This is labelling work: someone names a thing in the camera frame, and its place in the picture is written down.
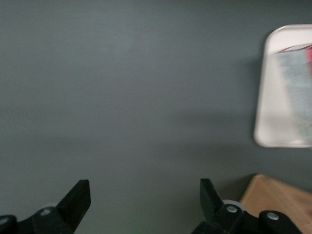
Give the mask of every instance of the white tray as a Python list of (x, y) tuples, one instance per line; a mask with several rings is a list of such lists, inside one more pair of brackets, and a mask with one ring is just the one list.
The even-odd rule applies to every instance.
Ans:
[(293, 111), (274, 54), (312, 43), (312, 24), (287, 25), (266, 40), (254, 138), (263, 147), (310, 148), (296, 129)]

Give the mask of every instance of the gray background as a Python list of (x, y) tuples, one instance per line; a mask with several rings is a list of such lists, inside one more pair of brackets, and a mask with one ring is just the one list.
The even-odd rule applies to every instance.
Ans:
[(82, 178), (77, 234), (190, 233), (199, 180), (254, 173), (312, 191), (307, 149), (253, 140), (265, 38), (311, 1), (0, 1), (0, 212), (21, 220)]

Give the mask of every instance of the wooden surface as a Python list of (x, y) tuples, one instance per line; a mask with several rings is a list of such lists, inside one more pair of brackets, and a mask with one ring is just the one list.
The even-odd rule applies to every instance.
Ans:
[(312, 194), (265, 175), (250, 182), (241, 203), (258, 217), (264, 210), (286, 214), (303, 234), (312, 233)]

